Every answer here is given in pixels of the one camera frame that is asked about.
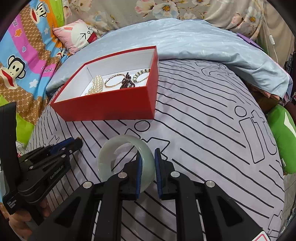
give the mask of light blue blanket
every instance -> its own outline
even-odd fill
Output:
[[[83,63],[122,50],[157,46],[160,60],[204,59],[224,63],[239,77],[269,93],[284,97],[291,77],[267,54],[235,33],[204,20],[152,20],[112,31],[89,44],[52,77],[49,93],[65,83]]]

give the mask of human hand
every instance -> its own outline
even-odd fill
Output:
[[[39,205],[42,210],[41,214],[44,218],[47,218],[51,213],[47,200],[44,199],[41,203],[39,203]],[[30,213],[25,209],[19,209],[13,215],[9,215],[8,218],[9,225],[13,231],[15,231],[15,233],[23,239],[27,240],[32,234],[32,230],[26,224],[26,222],[30,222],[32,220]]]

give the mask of light green bangle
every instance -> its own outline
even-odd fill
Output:
[[[130,135],[119,135],[108,140],[98,156],[98,170],[102,182],[107,181],[114,173],[111,172],[111,162],[116,159],[114,152],[123,144],[131,143],[139,151],[142,157],[142,177],[141,177],[141,191],[143,192],[150,183],[154,180],[155,176],[155,163],[154,157],[141,139]]]

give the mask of tiled floor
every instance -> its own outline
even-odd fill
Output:
[[[284,188],[285,188],[285,205],[283,214],[281,217],[281,226],[284,221],[289,217],[290,212],[293,208],[295,194],[296,194],[296,174],[288,174],[284,177]]]

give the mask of green cushion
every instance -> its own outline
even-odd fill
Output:
[[[267,122],[276,140],[285,171],[296,173],[296,127],[289,112],[277,105],[268,114]]]

